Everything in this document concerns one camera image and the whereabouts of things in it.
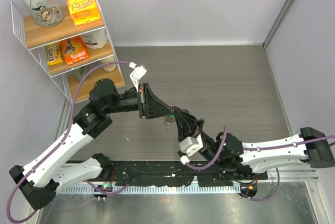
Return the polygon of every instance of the yellow snack package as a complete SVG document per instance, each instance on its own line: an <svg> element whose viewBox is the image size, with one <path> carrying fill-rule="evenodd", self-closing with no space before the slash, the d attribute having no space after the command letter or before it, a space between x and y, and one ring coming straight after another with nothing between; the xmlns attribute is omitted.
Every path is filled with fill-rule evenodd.
<svg viewBox="0 0 335 224"><path fill-rule="evenodd" d="M80 25L101 18L95 0L66 0L74 24Z"/></svg>
<svg viewBox="0 0 335 224"><path fill-rule="evenodd" d="M62 63L62 57L61 57L61 50L60 50L60 43L55 42L46 45L47 50L47 57L48 57L48 65L54 65L56 63Z"/></svg>

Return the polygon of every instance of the yellow box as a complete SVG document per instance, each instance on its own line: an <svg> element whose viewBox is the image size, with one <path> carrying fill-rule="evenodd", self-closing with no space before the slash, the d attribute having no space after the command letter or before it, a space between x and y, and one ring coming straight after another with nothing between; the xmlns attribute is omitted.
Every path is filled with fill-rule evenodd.
<svg viewBox="0 0 335 224"><path fill-rule="evenodd" d="M66 0L66 2L76 26L101 18L95 0Z"/></svg>

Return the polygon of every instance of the gray floor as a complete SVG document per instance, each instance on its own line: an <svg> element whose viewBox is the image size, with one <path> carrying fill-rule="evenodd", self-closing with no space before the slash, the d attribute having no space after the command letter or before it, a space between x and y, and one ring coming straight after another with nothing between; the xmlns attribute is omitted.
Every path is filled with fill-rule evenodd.
<svg viewBox="0 0 335 224"><path fill-rule="evenodd" d="M288 136L262 46L119 47L116 52L119 60L144 64L148 72L141 81L166 103L204 118L204 131L213 138L224 125L244 142ZM119 92L131 87L130 72L122 67L127 85ZM77 104L76 111L85 104ZM74 159L98 152L112 159L178 159L175 125L167 131L161 119L140 120L136 112L111 117L113 124Z"/></svg>
<svg viewBox="0 0 335 224"><path fill-rule="evenodd" d="M259 183L257 197L268 196L274 187L275 183ZM37 223L317 223L305 183L281 183L278 194L266 202L248 201L237 194L120 195L105 202L95 200L71 211L91 198L88 195L60 195L43 209Z"/></svg>

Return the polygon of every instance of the small object on table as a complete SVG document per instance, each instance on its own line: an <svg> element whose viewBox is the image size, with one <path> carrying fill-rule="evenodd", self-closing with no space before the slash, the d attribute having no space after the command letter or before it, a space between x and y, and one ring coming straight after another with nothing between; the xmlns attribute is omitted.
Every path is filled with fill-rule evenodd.
<svg viewBox="0 0 335 224"><path fill-rule="evenodd" d="M114 61L115 61L115 58L114 58L113 55L111 55L110 57L101 59L100 63L108 63L108 62L114 62ZM112 63L112 64L108 64L108 65L103 66L103 69L105 71L111 72L111 71L115 70L116 67L117 67L117 65Z"/></svg>
<svg viewBox="0 0 335 224"><path fill-rule="evenodd" d="M108 41L106 30L97 29L81 35L86 47L90 49L100 49L106 45Z"/></svg>
<svg viewBox="0 0 335 224"><path fill-rule="evenodd" d="M87 65L80 67L78 69L75 69L72 71L72 74L74 77L80 82L81 79L88 73L88 67Z"/></svg>
<svg viewBox="0 0 335 224"><path fill-rule="evenodd" d="M52 27L64 19L58 0L22 0L35 22L43 27Z"/></svg>
<svg viewBox="0 0 335 224"><path fill-rule="evenodd" d="M67 38L60 42L64 61L67 65L88 58L86 46L80 36Z"/></svg>
<svg viewBox="0 0 335 224"><path fill-rule="evenodd" d="M66 0L74 24L80 25L101 18L95 0Z"/></svg>
<svg viewBox="0 0 335 224"><path fill-rule="evenodd" d="M61 57L61 48L60 48L60 43L55 42L46 45L46 50L47 50L47 57L48 57L48 65L54 65L57 63L62 63L62 57Z"/></svg>

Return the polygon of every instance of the white metal shelf frame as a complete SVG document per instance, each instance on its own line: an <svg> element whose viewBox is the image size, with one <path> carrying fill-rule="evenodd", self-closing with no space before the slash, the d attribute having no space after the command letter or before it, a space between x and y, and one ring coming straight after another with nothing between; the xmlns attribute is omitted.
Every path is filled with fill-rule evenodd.
<svg viewBox="0 0 335 224"><path fill-rule="evenodd" d="M63 6L67 6L66 0L58 0L59 5L61 7ZM26 47L26 49L29 51L29 53L32 55L32 57L36 60L36 62L42 67L42 69L47 73L47 75L51 78L51 80L54 82L54 84L59 88L59 90L64 94L64 96L70 101L72 102L72 96L71 96L71 92L70 92L70 87L69 87L69 83L68 83L68 78L67 76L71 73L71 71L78 69L82 66L88 65L88 64L92 64L94 63L94 65L97 65L99 63L99 61L101 59L107 58L107 57L111 57L114 56L115 60L117 60L117 56L115 53L115 48L114 45L112 43L112 40L110 38L110 34L109 31L106 27L106 21L103 15L103 12L101 10L100 4L98 2L98 0L96 0L97 2L97 6L99 8L100 11L100 15L101 18L104 22L104 26L98 27L98 28L94 28L91 30L87 30L85 32L81 32L81 33L77 33L76 36L81 35L83 33L87 33L90 31L94 31L97 29L105 29L108 35L108 41L111 45L111 48L113 49L113 53L111 55L107 55L105 57L101 57L99 59L93 60L89 63L85 63L82 64L80 66L77 66L75 68L71 68L69 70L57 73L55 75L51 75L50 71L49 71L49 66L47 64L47 57L46 57L46 51L45 51L45 44L42 46L38 46L38 47L34 47L31 49L27 48L26 45L26 37L25 37L25 25L24 25L24 19L26 16L30 16L30 12L27 9L27 7L24 5L24 3L22 2L22 0L12 0L11 5L12 5L12 21L13 21L13 33L14 35L17 37L17 39Z"/></svg>

